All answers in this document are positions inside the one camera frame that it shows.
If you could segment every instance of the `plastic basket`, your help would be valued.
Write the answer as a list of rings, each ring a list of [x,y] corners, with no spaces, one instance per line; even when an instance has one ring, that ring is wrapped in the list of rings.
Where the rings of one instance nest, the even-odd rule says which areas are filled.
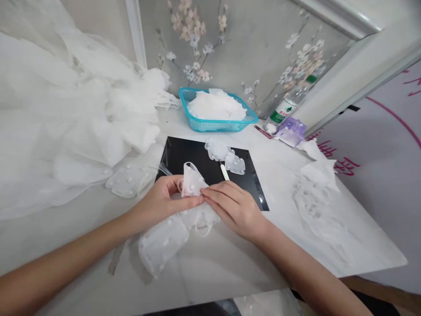
[[[197,91],[204,91],[209,93],[208,90],[200,90],[193,88],[180,88],[178,95],[183,103],[184,111],[186,112],[187,119],[190,127],[197,132],[239,132],[249,124],[255,124],[259,121],[257,115],[235,94],[228,94],[237,100],[243,108],[247,110],[246,117],[242,121],[218,121],[218,120],[204,120],[194,117],[190,114],[187,104],[196,98]]]

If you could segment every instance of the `white table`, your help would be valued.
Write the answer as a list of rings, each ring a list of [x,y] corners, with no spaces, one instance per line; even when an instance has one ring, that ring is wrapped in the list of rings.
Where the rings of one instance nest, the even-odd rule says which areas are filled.
[[[270,212],[264,215],[338,277],[405,265],[404,255],[337,179],[336,216],[349,233],[340,237],[350,265],[306,232],[291,198],[293,176],[310,160],[287,145],[269,140],[252,125],[239,133],[196,133],[182,110],[160,112],[162,135],[141,159],[159,164],[166,136],[205,142],[218,138],[250,151]],[[122,214],[135,204],[103,186],[70,203],[22,219],[0,222],[0,274],[33,260]],[[139,236],[126,242],[112,276],[112,253],[64,289],[39,315],[138,315],[287,287],[272,263],[252,244],[216,224],[206,238],[191,234],[157,280],[143,267]]]

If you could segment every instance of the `floral wallpaper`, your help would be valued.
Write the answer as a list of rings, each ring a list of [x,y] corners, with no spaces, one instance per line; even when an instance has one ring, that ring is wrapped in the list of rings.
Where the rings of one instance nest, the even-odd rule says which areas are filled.
[[[321,78],[354,41],[289,0],[139,0],[149,68],[170,92],[222,88],[265,118],[295,85]]]

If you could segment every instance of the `green bottle cap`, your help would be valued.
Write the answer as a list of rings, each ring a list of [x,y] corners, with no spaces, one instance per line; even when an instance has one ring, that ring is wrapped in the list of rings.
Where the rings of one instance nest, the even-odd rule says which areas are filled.
[[[317,80],[317,77],[314,75],[309,75],[306,79],[306,81],[310,82],[310,83],[315,83]]]

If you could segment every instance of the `green label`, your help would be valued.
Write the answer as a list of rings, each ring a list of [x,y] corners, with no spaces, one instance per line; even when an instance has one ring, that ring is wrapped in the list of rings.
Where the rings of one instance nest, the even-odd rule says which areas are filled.
[[[280,115],[277,111],[274,111],[271,115],[271,120],[280,123],[286,118],[286,116]]]
[[[296,108],[295,104],[290,104],[287,101],[283,100],[278,107],[276,108],[276,110],[272,113],[271,115],[271,119],[277,123],[280,123],[284,120],[284,118],[286,118],[292,111],[293,109]]]

